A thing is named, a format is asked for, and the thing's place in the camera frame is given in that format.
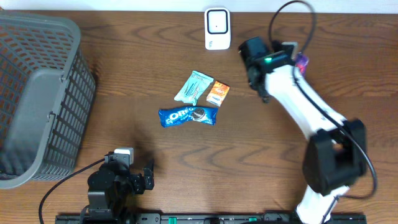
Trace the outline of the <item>purple red snack bag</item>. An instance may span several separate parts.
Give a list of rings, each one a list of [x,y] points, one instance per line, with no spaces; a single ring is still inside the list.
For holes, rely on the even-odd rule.
[[[308,63],[309,63],[309,58],[299,52],[296,57],[295,57],[295,66],[300,70],[300,74],[304,77],[307,71],[307,67],[308,67]]]

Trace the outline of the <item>small orange snack box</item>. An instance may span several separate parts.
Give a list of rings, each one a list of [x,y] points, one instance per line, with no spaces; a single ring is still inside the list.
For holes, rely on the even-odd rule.
[[[229,89],[230,87],[228,85],[215,81],[215,84],[206,97],[206,101],[216,106],[221,106],[229,92]]]

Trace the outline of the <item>blue Oreo cookie pack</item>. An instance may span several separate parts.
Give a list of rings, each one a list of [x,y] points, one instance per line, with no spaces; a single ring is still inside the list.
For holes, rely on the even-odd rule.
[[[162,127],[168,128],[179,126],[189,121],[209,124],[216,124],[218,108],[202,106],[183,106],[169,110],[159,110],[158,115]]]

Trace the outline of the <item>teal snack packet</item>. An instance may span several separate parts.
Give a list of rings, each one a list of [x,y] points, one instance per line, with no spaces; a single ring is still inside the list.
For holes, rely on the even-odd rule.
[[[213,81],[214,78],[198,71],[193,71],[180,91],[175,95],[174,100],[196,106],[199,97]]]

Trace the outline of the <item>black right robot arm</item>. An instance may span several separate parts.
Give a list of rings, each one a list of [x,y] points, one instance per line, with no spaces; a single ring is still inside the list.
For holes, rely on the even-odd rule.
[[[296,64],[295,42],[269,50],[260,37],[244,41],[238,52],[249,86],[263,100],[275,98],[307,140],[302,172],[307,183],[294,222],[326,223],[338,199],[366,173],[366,130],[328,106],[306,82]]]

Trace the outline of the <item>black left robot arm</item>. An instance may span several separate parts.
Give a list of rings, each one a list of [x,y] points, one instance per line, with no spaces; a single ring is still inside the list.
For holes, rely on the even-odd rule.
[[[143,174],[130,171],[133,155],[110,152],[104,163],[88,178],[89,204],[82,209],[80,223],[135,223],[136,216],[126,206],[128,197],[154,188],[154,160],[143,167]]]

